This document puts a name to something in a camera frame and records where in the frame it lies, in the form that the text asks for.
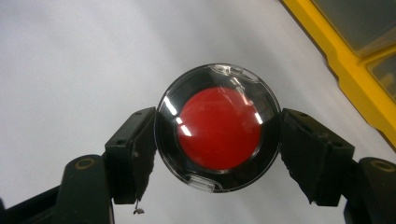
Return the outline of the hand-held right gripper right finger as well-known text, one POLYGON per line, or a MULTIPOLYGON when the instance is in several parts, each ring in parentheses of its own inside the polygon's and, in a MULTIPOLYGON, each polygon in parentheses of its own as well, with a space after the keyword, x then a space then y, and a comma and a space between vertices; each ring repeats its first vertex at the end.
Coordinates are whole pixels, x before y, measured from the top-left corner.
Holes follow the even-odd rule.
POLYGON ((282 110, 281 160, 310 203, 337 206, 355 147, 307 114, 282 110))

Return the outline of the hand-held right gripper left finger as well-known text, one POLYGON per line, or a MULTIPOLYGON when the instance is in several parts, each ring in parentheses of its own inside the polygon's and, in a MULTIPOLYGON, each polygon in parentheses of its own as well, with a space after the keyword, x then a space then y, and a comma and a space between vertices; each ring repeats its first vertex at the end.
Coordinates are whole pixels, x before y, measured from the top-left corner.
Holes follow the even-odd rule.
POLYGON ((156 109, 134 112, 106 142, 110 195, 115 204, 140 202, 154 167, 156 109))

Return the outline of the round red and black case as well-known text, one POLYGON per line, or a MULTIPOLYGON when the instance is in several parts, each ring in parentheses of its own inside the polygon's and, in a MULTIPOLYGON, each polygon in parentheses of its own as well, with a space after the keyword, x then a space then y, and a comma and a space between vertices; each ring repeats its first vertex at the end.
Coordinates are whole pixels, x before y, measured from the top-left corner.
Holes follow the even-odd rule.
POLYGON ((245 188, 273 164, 281 108, 268 85, 227 63, 198 66, 165 91, 154 123, 157 148, 184 184, 211 193, 245 188))

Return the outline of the yellow drawer organizer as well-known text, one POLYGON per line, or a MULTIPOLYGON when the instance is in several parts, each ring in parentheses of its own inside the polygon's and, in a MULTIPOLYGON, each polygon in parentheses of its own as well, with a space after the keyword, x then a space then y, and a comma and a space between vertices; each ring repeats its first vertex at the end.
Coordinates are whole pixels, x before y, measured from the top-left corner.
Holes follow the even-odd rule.
POLYGON ((325 55, 338 85, 361 116, 376 128, 396 151, 396 100, 369 70, 371 65, 396 56, 396 43, 359 56, 337 34, 311 0, 280 0, 325 55))

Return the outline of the white board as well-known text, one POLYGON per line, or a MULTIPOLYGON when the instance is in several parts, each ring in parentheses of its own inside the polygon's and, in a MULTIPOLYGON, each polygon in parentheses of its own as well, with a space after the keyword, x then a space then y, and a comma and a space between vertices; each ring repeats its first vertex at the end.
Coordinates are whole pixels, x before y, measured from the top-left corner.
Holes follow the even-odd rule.
POLYGON ((0 0, 0 199, 57 186, 67 163, 103 152, 133 112, 207 63, 258 75, 356 159, 396 163, 280 0, 0 0))

